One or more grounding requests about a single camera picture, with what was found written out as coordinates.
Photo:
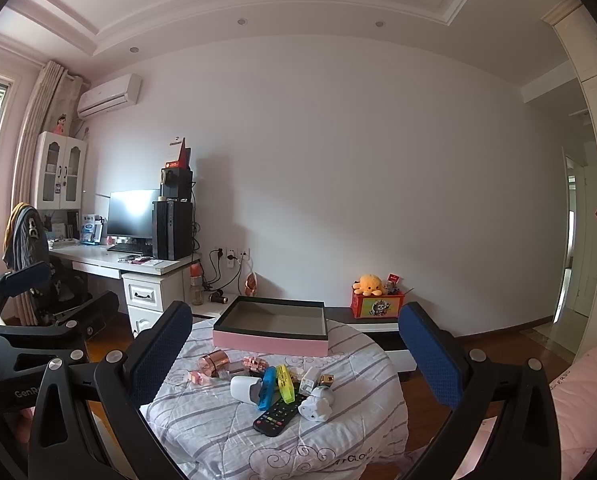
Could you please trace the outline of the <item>red triangular item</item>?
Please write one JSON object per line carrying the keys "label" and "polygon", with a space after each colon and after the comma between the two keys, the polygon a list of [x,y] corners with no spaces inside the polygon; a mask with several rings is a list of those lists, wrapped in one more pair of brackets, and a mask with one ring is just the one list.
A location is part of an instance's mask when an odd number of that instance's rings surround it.
{"label": "red triangular item", "polygon": [[166,168],[188,168],[190,166],[191,150],[187,147],[186,138],[184,136],[176,136],[169,146],[175,150],[176,157],[169,162],[165,162]]}

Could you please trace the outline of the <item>black computer monitor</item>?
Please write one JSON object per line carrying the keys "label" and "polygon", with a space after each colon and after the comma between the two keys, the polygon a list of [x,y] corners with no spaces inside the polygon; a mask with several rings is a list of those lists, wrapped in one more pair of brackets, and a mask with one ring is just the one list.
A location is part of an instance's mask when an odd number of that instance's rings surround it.
{"label": "black computer monitor", "polygon": [[157,198],[157,190],[112,193],[108,204],[108,235],[149,240],[153,204]]}

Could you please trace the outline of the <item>anatomy torso model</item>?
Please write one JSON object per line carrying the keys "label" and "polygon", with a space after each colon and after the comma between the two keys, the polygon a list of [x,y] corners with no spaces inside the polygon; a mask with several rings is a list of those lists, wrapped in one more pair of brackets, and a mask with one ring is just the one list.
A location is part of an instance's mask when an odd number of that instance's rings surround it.
{"label": "anatomy torso model", "polygon": [[248,297],[253,297],[256,295],[258,288],[258,278],[255,272],[248,273],[248,276],[245,278],[244,281],[244,292],[245,295]]}

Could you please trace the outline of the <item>black speaker box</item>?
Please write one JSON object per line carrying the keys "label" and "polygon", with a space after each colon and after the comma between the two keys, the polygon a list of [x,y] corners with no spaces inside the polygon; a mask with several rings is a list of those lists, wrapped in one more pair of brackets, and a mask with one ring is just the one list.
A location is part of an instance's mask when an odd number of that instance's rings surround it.
{"label": "black speaker box", "polygon": [[189,168],[162,168],[160,173],[160,200],[190,202],[193,172]]}

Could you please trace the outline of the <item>white astronaut figure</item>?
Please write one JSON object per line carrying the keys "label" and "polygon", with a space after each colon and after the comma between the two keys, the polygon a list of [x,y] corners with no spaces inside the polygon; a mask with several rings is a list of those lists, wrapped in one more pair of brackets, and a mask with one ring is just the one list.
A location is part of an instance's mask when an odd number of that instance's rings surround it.
{"label": "white astronaut figure", "polygon": [[326,422],[333,413],[334,399],[335,396],[329,387],[315,387],[300,403],[298,413],[308,422]]}

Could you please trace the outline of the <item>clear glass jar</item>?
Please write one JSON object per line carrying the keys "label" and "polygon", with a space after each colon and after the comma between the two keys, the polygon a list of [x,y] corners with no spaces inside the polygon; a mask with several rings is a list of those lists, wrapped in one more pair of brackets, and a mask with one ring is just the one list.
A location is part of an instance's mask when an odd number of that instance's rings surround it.
{"label": "clear glass jar", "polygon": [[212,383],[213,378],[200,370],[190,370],[188,378],[193,385],[208,386]]}

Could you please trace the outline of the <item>black remote control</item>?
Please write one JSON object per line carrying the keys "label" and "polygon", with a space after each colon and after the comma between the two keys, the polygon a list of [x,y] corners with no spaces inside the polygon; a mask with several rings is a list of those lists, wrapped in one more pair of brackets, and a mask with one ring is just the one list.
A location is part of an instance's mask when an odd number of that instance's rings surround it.
{"label": "black remote control", "polygon": [[294,403],[286,404],[282,399],[277,400],[269,410],[254,420],[252,427],[266,437],[277,437],[298,414],[298,407],[306,398],[307,396],[297,393]]}

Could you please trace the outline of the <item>blue highlighter pen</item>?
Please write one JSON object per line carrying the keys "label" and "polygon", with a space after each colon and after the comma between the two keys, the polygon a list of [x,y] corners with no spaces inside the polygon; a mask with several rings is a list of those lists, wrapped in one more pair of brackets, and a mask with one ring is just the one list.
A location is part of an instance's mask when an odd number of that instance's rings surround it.
{"label": "blue highlighter pen", "polygon": [[274,391],[277,388],[277,377],[276,368],[274,366],[268,366],[265,370],[262,386],[259,391],[258,409],[259,411],[267,411],[271,408],[272,401],[274,400]]}

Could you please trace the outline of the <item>white glass door cabinet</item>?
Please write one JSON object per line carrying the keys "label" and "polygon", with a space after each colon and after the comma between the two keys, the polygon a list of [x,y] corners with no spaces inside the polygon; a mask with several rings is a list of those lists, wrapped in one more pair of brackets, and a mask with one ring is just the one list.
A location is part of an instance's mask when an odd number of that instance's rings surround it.
{"label": "white glass door cabinet", "polygon": [[42,132],[37,140],[32,205],[43,210],[78,210],[86,155],[85,141]]}

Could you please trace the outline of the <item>copper lidded jar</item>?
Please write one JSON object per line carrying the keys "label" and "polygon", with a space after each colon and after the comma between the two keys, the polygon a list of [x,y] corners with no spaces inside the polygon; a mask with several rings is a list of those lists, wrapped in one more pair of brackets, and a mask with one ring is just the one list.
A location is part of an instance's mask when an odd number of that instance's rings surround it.
{"label": "copper lidded jar", "polygon": [[215,350],[199,358],[199,370],[208,377],[218,377],[219,372],[230,364],[227,353],[222,350]]}

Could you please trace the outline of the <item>white plug night light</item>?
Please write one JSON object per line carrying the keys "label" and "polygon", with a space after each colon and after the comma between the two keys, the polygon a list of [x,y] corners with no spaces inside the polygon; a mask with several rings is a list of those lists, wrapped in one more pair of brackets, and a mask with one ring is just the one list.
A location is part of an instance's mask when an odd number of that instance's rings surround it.
{"label": "white plug night light", "polygon": [[236,401],[257,405],[263,381],[254,376],[233,376],[230,382],[230,394]]}

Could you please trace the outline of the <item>white brick toy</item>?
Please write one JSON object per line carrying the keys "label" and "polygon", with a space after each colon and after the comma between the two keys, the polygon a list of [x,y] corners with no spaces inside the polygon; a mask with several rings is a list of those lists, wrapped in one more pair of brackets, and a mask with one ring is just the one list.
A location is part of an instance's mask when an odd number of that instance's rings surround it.
{"label": "white brick toy", "polygon": [[334,376],[331,374],[322,374],[319,378],[318,386],[331,388],[333,386]]}

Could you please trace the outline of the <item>pink open box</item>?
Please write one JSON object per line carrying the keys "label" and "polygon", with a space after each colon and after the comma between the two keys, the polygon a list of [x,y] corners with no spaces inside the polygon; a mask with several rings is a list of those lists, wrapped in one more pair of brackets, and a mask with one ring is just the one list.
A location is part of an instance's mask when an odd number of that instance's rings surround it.
{"label": "pink open box", "polygon": [[329,330],[319,301],[239,296],[213,325],[216,348],[311,356],[329,354]]}

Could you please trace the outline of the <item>white charger block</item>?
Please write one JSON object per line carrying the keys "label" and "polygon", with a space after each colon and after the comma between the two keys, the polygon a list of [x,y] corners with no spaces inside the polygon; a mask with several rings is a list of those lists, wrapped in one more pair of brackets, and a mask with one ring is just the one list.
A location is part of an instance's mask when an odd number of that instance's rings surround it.
{"label": "white charger block", "polygon": [[312,366],[300,379],[298,392],[302,396],[310,396],[312,390],[319,386],[321,377],[321,370],[318,367]]}

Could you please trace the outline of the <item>yellow highlighter pen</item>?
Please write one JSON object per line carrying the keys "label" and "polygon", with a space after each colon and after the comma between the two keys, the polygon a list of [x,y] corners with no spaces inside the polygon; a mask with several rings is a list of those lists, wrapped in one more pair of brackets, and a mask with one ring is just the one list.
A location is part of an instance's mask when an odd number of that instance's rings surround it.
{"label": "yellow highlighter pen", "polygon": [[295,387],[293,377],[285,365],[276,367],[276,377],[281,399],[286,404],[295,402]]}

